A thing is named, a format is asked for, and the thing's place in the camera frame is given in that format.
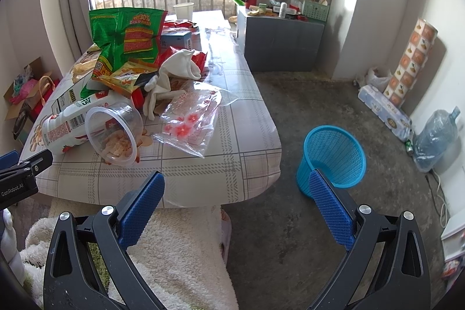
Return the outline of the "patterned roll against wall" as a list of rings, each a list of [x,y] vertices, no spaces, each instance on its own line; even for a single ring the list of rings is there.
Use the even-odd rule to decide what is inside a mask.
[[[437,29],[419,18],[383,95],[398,109],[413,89],[437,38]]]

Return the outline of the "green plastic basket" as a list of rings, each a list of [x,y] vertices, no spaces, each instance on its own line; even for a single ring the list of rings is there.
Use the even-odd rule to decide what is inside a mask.
[[[330,11],[327,4],[318,3],[315,1],[305,0],[303,2],[302,15],[308,19],[326,22]]]

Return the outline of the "cardboard box with bags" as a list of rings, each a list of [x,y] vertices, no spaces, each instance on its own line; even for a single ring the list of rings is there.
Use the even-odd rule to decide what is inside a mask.
[[[27,64],[4,93],[6,115],[12,122],[12,137],[22,146],[46,101],[59,84],[52,71],[43,68],[42,59]]]

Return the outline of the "clear plastic cup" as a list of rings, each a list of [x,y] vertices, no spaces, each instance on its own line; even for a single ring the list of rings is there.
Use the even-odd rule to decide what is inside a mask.
[[[89,142],[106,163],[120,167],[135,163],[143,120],[132,105],[96,106],[87,112],[84,126]]]

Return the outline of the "dark grey cabinet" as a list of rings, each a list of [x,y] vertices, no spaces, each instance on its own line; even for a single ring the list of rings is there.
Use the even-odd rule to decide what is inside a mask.
[[[252,17],[237,7],[237,44],[253,72],[311,71],[324,29],[318,21]]]

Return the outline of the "white spray bottle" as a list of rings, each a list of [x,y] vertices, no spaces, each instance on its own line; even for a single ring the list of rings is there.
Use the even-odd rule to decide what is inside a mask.
[[[286,10],[287,10],[287,3],[286,2],[282,2],[280,4],[280,11],[279,11],[279,17],[284,19],[285,18],[285,15],[286,15]]]

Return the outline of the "white cloth glove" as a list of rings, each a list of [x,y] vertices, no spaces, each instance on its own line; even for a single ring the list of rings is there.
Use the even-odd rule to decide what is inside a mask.
[[[163,61],[158,72],[144,85],[146,97],[143,114],[148,120],[155,119],[157,100],[179,97],[181,92],[173,90],[170,79],[187,79],[199,81],[202,71],[192,60],[196,50],[177,50]]]

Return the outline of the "green drink can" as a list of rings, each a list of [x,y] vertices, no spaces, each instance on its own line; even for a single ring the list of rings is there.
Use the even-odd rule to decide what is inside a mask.
[[[405,143],[405,149],[406,149],[406,153],[407,155],[409,155],[410,157],[413,155],[414,153],[414,149],[413,149],[413,144],[412,144],[412,141],[411,140],[407,140]]]

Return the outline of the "white fluffy blanket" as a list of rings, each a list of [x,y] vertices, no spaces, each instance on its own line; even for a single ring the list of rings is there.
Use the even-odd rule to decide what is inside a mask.
[[[53,201],[49,215],[35,222],[20,252],[25,289],[43,305],[43,277],[57,217],[93,215],[97,205]],[[128,254],[154,294],[168,309],[238,309],[226,269],[230,223],[220,206],[158,209]]]

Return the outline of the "green snack bag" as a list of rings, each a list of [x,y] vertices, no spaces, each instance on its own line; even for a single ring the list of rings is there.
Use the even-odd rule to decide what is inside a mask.
[[[100,49],[92,80],[98,82],[98,75],[113,73],[128,61],[158,67],[166,15],[166,10],[153,8],[91,10],[92,41]]]

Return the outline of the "clear zip bag red flowers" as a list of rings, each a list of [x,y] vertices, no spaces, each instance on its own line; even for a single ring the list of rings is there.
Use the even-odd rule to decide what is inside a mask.
[[[199,81],[183,84],[161,114],[162,130],[153,135],[160,143],[203,158],[216,128],[219,109],[238,97],[231,91]]]

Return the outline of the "white milk bottle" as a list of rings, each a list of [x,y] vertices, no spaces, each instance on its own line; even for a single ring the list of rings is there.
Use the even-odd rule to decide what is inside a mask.
[[[66,153],[74,146],[88,141],[85,129],[85,117],[94,107],[106,107],[124,102],[132,104],[126,98],[113,90],[103,90],[69,105],[57,115],[48,117],[42,125],[42,140],[45,147],[54,155]]]

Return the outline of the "white plastic bag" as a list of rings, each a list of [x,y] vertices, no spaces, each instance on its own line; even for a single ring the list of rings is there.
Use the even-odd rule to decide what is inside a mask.
[[[377,88],[380,92],[383,92],[388,86],[392,76],[393,74],[388,68],[384,66],[377,66],[368,69],[365,76],[355,77],[354,83],[358,87],[364,87],[365,85],[370,84]]]

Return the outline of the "yellow snack bag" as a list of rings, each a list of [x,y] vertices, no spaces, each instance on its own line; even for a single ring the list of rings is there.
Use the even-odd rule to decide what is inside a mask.
[[[98,75],[96,79],[111,90],[130,98],[135,90],[145,86],[157,73],[157,66],[128,61],[115,72]]]

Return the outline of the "blue medicine box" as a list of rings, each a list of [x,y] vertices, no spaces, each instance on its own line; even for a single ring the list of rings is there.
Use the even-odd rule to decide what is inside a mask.
[[[166,50],[169,47],[191,50],[192,33],[189,30],[163,31],[160,43],[162,50]]]

